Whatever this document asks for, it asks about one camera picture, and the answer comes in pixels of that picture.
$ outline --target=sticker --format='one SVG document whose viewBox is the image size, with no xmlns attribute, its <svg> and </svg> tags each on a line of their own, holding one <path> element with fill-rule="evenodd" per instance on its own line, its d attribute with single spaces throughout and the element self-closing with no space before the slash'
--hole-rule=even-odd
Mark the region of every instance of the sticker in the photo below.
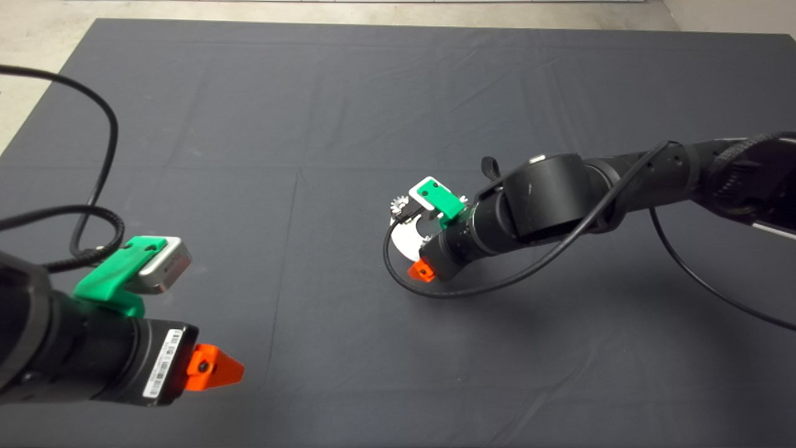
<svg viewBox="0 0 796 448">
<path fill-rule="evenodd" d="M 158 359 L 155 360 L 150 378 L 144 387 L 144 397 L 148 399 L 156 399 L 160 395 L 160 390 L 163 389 L 163 381 L 166 380 L 166 374 L 169 373 L 171 361 L 174 360 L 174 354 L 177 353 L 177 347 L 180 345 L 182 339 L 182 330 L 171 329 L 166 333 L 166 338 L 163 340 L 163 345 L 160 347 Z"/>
</svg>

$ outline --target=cable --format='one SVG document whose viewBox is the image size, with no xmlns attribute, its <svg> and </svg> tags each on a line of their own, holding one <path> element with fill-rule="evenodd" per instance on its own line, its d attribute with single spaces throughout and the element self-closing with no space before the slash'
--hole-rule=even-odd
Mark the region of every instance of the cable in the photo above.
<svg viewBox="0 0 796 448">
<path fill-rule="evenodd" d="M 578 225 L 572 229 L 572 231 L 558 244 L 556 244 L 552 249 L 550 249 L 542 258 L 533 262 L 530 266 L 523 269 L 522 271 L 515 273 L 510 277 L 506 277 L 500 281 L 493 283 L 492 285 L 487 286 L 479 286 L 475 288 L 468 288 L 468 289 L 461 289 L 459 291 L 443 291 L 443 292 L 432 292 L 427 291 L 425 289 L 418 288 L 411 283 L 407 282 L 403 278 L 398 275 L 395 271 L 395 268 L 392 267 L 392 263 L 390 262 L 390 255 L 389 255 L 389 246 L 390 246 L 390 239 L 392 236 L 392 232 L 394 229 L 400 224 L 401 222 L 406 222 L 405 219 L 396 219 L 395 222 L 390 226 L 389 230 L 387 231 L 387 235 L 384 236 L 384 244 L 382 246 L 382 256 L 384 258 L 384 265 L 387 268 L 387 272 L 390 274 L 393 280 L 401 285 L 404 289 L 411 291 L 415 294 L 420 296 L 435 298 L 435 299 L 448 299 L 448 298 L 456 298 L 456 297 L 468 297 L 468 296 L 475 296 L 478 294 L 490 293 L 494 290 L 505 288 L 506 286 L 513 285 L 519 281 L 524 280 L 532 276 L 534 273 L 539 271 L 540 269 L 544 268 L 548 265 L 551 261 L 555 260 L 556 257 L 561 255 L 581 234 L 585 233 L 589 226 L 597 219 L 598 216 L 602 212 L 605 211 L 606 208 L 619 196 L 634 180 L 636 174 L 646 166 L 646 164 L 652 160 L 655 156 L 661 153 L 661 151 L 665 150 L 669 147 L 670 144 L 675 144 L 674 142 L 668 141 L 658 144 L 652 151 L 647 152 L 641 157 L 635 165 L 633 165 L 627 173 L 622 176 L 622 178 L 603 196 L 602 199 L 597 203 L 597 205 L 583 218 Z M 413 214 L 410 214 L 408 218 L 414 218 L 419 211 L 416 211 Z"/>
<path fill-rule="evenodd" d="M 115 231 L 113 239 L 111 239 L 111 241 L 102 249 L 82 253 L 73 258 L 51 261 L 49 263 L 43 264 L 42 266 L 50 273 L 59 273 L 72 269 L 83 268 L 108 257 L 122 244 L 122 238 L 124 238 L 124 222 L 116 213 L 113 213 L 106 208 L 78 204 L 29 211 L 28 213 L 18 214 L 10 218 L 0 219 L 0 231 L 26 226 L 32 222 L 41 221 L 43 219 L 52 218 L 62 214 L 77 213 L 83 215 L 92 214 L 97 218 L 102 218 L 109 222 Z"/>
<path fill-rule="evenodd" d="M 116 154 L 116 144 L 119 141 L 119 121 L 116 119 L 116 114 L 113 112 L 111 106 L 97 92 L 94 92 L 85 85 L 58 73 L 28 69 L 25 67 L 14 67 L 12 65 L 0 65 L 0 74 L 12 75 L 16 77 L 39 78 L 66 85 L 68 87 L 74 88 L 80 93 L 83 93 L 85 96 L 97 103 L 99 108 L 101 108 L 105 113 L 108 123 L 111 126 L 108 133 L 107 149 L 105 150 L 105 158 L 103 159 L 102 167 L 99 169 L 100 173 L 97 176 L 97 180 L 94 183 L 91 194 L 88 196 L 88 201 L 86 201 L 87 205 L 95 206 L 97 204 L 97 199 L 100 198 L 100 193 L 102 193 L 102 189 L 105 186 L 108 173 L 111 172 L 111 165 L 113 165 L 113 158 Z M 75 229 L 72 232 L 72 237 L 69 240 L 69 252 L 72 253 L 75 258 L 84 255 L 86 252 L 94 252 L 94 250 L 83 251 L 80 249 L 80 238 L 83 236 L 83 230 L 86 228 L 86 221 L 88 220 L 88 216 L 90 214 L 92 213 L 86 212 L 78 218 Z"/>
<path fill-rule="evenodd" d="M 657 233 L 658 237 L 661 239 L 663 246 L 666 248 L 666 252 L 668 252 L 669 255 L 672 256 L 674 262 L 677 263 L 677 265 L 680 266 L 685 271 L 685 273 L 687 273 L 689 277 L 691 277 L 696 283 L 699 283 L 703 288 L 707 289 L 714 296 L 719 297 L 722 301 L 724 301 L 728 305 L 732 305 L 737 309 L 745 312 L 746 314 L 749 314 L 750 316 L 757 317 L 760 320 L 764 320 L 769 324 L 776 325 L 780 328 L 796 332 L 796 324 L 792 324 L 785 320 L 769 316 L 763 312 L 757 311 L 756 309 L 750 308 L 738 301 L 735 301 L 730 297 L 727 297 L 724 294 L 717 291 L 715 288 L 709 285 L 707 281 L 702 280 L 702 278 L 698 276 L 697 273 L 695 273 L 688 265 L 685 264 L 685 261 L 683 261 L 683 259 L 680 258 L 680 254 L 678 254 L 674 250 L 674 248 L 672 247 L 672 243 L 669 242 L 669 239 L 666 237 L 666 235 L 663 232 L 663 227 L 661 227 L 661 221 L 657 218 L 657 212 L 655 211 L 654 208 L 650 209 L 650 217 L 652 218 L 653 226 L 655 226 L 655 232 Z"/>
</svg>

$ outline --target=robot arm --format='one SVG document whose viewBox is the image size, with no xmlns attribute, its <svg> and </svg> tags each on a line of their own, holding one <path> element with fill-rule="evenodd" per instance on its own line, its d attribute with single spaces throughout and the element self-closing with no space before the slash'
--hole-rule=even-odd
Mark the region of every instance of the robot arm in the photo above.
<svg viewBox="0 0 796 448">
<path fill-rule="evenodd" d="M 611 231 L 632 211 L 692 200 L 723 218 L 792 237 L 796 148 L 789 139 L 794 137 L 796 133 L 784 132 L 748 140 L 666 143 L 640 167 L 645 152 L 586 160 L 575 154 L 537 156 L 505 175 L 486 162 L 490 169 L 484 172 L 492 182 L 423 242 L 410 276 L 449 281 L 479 258 L 562 240 L 631 171 L 632 179 L 584 233 Z M 424 192 L 432 198 L 437 193 Z M 413 208 L 418 207 L 410 202 L 397 219 Z"/>
</svg>

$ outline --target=dark gray cloth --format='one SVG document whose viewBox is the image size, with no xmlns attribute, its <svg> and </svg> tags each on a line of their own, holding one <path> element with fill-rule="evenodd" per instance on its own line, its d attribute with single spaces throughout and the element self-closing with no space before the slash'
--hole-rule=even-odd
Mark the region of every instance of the dark gray cloth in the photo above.
<svg viewBox="0 0 796 448">
<path fill-rule="evenodd" d="M 405 292 L 380 254 L 393 197 L 425 175 L 472 195 L 483 155 L 509 168 L 792 129 L 790 37 L 99 20 L 63 73 L 119 114 L 101 205 L 128 235 L 177 235 L 194 256 L 147 315 L 198 325 L 246 377 L 162 409 L 6 406 L 0 445 L 796 441 L 796 335 L 690 281 L 645 213 L 469 300 Z M 83 202 L 106 135 L 94 104 L 49 88 L 0 159 L 2 215 Z M 793 242 L 689 203 L 661 219 L 720 289 L 796 320 Z M 0 248 L 62 257 L 73 222 L 0 234 Z M 85 244 L 109 235 L 93 220 Z"/>
</svg>

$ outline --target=white gear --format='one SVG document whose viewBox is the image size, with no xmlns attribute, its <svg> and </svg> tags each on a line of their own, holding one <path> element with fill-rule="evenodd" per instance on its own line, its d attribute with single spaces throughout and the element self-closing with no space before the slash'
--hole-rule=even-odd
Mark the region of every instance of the white gear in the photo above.
<svg viewBox="0 0 796 448">
<path fill-rule="evenodd" d="M 390 213 L 392 216 L 398 216 L 407 204 L 409 204 L 408 196 L 398 196 L 390 202 Z"/>
</svg>

